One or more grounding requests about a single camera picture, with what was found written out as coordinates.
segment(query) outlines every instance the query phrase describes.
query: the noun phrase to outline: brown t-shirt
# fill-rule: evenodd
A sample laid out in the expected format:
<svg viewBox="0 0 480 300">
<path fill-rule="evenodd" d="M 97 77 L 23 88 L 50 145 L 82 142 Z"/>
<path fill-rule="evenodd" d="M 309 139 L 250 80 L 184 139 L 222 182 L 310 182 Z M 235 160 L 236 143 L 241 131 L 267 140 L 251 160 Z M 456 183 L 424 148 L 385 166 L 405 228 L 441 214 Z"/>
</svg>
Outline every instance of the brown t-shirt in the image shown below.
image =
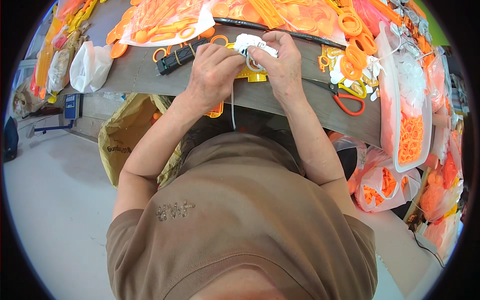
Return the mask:
<svg viewBox="0 0 480 300">
<path fill-rule="evenodd" d="M 240 265 L 288 299 L 371 299 L 377 285 L 372 229 L 283 147 L 235 132 L 194 148 L 144 210 L 116 217 L 106 248 L 117 299 L 188 299 Z"/>
</svg>

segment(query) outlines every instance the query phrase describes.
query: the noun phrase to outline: white cord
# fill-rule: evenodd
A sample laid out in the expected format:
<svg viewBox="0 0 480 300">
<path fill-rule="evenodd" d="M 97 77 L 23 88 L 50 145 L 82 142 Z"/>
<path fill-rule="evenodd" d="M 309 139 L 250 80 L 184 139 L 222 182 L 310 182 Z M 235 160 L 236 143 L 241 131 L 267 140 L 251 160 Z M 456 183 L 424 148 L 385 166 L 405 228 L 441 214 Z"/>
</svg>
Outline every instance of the white cord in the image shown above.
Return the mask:
<svg viewBox="0 0 480 300">
<path fill-rule="evenodd" d="M 232 85 L 232 95 L 230 98 L 230 104 L 232 106 L 232 125 L 233 125 L 233 130 L 235 130 L 237 127 L 235 126 L 235 114 L 233 112 L 233 85 Z"/>
</svg>

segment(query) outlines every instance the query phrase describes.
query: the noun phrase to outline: black plastic part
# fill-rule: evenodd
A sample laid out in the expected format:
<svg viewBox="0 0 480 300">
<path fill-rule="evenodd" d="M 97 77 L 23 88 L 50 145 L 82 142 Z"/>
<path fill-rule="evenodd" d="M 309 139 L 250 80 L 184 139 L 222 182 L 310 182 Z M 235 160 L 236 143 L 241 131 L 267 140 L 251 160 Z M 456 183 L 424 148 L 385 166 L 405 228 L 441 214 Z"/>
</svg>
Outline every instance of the black plastic part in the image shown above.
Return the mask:
<svg viewBox="0 0 480 300">
<path fill-rule="evenodd" d="M 193 50 L 196 52 L 198 46 L 206 43 L 207 43 L 207 39 L 204 37 L 191 44 L 192 44 Z M 195 58 L 195 56 L 193 55 L 192 49 L 190 49 L 189 46 L 183 46 L 183 48 L 176 50 L 176 53 L 177 53 L 177 57 L 179 58 L 178 60 L 182 65 L 189 61 L 192 61 Z M 181 66 L 177 61 L 177 57 L 175 57 L 175 52 L 173 52 L 156 62 L 158 71 L 160 72 L 161 75 L 168 75 Z"/>
<path fill-rule="evenodd" d="M 253 29 L 272 31 L 272 29 L 268 28 L 267 26 L 257 24 L 257 23 L 227 19 L 227 18 L 213 18 L 213 19 L 215 20 L 215 22 L 220 23 L 220 24 L 224 24 L 224 25 L 241 25 L 241 26 L 245 26 L 245 27 L 253 28 Z M 339 49 L 342 49 L 342 50 L 345 50 L 347 48 L 346 46 L 343 46 L 343 45 L 341 45 L 339 43 L 336 43 L 336 42 L 332 42 L 329 39 L 319 37 L 319 36 L 312 36 L 312 35 L 309 35 L 309 34 L 306 34 L 306 33 L 300 33 L 300 32 L 291 32 L 291 31 L 288 31 L 288 30 L 278 29 L 278 28 L 275 28 L 274 30 L 283 31 L 283 32 L 286 32 L 286 33 L 290 34 L 291 36 L 311 40 L 311 41 L 314 41 L 314 42 L 317 42 L 317 43 L 323 44 L 323 45 L 333 46 L 333 47 L 336 47 L 336 48 L 339 48 Z"/>
</svg>

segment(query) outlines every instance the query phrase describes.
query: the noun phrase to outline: yellow plastic part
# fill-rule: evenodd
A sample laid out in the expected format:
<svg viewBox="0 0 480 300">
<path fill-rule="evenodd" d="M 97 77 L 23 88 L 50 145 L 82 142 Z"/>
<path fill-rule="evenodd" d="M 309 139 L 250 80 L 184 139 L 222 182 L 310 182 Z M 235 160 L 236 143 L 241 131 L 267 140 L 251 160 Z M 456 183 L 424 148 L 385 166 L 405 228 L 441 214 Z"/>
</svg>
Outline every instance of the yellow plastic part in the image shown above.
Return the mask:
<svg viewBox="0 0 480 300">
<path fill-rule="evenodd" d="M 261 15 L 268 28 L 273 29 L 285 24 L 285 20 L 269 0 L 249 0 L 249 2 Z"/>
</svg>

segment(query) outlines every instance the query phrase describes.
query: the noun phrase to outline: person's right hand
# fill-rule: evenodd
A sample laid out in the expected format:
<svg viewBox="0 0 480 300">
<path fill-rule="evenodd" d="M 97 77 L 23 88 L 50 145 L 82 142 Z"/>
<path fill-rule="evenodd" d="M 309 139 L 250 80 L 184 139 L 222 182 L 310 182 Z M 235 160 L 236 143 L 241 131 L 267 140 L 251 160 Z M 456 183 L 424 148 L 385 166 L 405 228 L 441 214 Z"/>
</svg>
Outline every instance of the person's right hand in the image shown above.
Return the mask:
<svg viewBox="0 0 480 300">
<path fill-rule="evenodd" d="M 267 46 L 278 50 L 278 58 L 255 46 L 248 47 L 248 52 L 267 71 L 275 98 L 280 103 L 285 103 L 303 95 L 301 55 L 292 37 L 285 32 L 271 31 L 262 40 L 267 42 Z"/>
</svg>

